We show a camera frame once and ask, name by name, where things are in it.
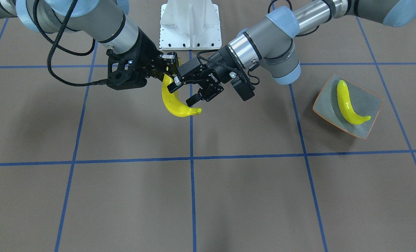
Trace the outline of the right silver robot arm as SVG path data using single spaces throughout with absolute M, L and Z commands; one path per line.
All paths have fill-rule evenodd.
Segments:
M 29 29 L 39 32 L 52 44 L 47 57 L 50 75 L 70 86 L 107 85 L 113 89 L 140 88 L 147 78 L 163 80 L 178 74 L 176 53 L 163 54 L 124 10 L 121 0 L 0 0 L 0 19 L 15 17 Z M 89 83 L 71 83 L 52 70 L 57 49 L 76 56 L 59 45 L 66 30 L 82 31 L 106 47 L 107 78 Z

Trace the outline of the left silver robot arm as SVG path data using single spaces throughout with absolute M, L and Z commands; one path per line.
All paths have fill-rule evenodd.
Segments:
M 231 82 L 246 101 L 254 96 L 249 72 L 257 67 L 264 67 L 278 84 L 294 83 L 301 74 L 294 38 L 346 15 L 402 27 L 416 17 L 416 0 L 313 0 L 295 11 L 278 7 L 209 58 L 197 55 L 182 64 L 179 75 L 164 83 L 163 90 L 176 93 L 186 84 L 198 85 L 199 90 L 186 100 L 193 106 L 209 102 L 223 91 L 222 84 Z

